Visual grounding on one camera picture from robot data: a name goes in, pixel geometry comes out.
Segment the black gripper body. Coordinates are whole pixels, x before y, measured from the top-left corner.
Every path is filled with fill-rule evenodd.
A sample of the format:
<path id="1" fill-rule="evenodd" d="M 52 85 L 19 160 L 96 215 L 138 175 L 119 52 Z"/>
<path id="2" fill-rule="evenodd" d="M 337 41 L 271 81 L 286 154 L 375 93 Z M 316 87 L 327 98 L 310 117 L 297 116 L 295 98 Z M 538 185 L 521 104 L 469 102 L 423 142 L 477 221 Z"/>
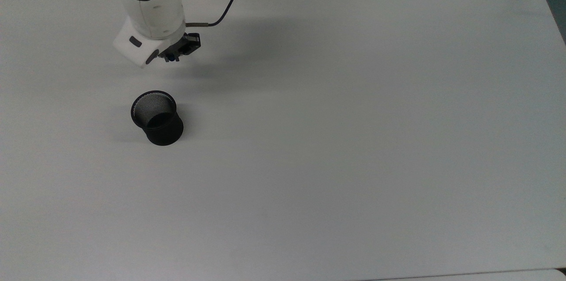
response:
<path id="1" fill-rule="evenodd" d="M 198 33 L 184 33 L 182 38 L 170 47 L 170 55 L 190 55 L 201 47 L 200 35 Z"/>

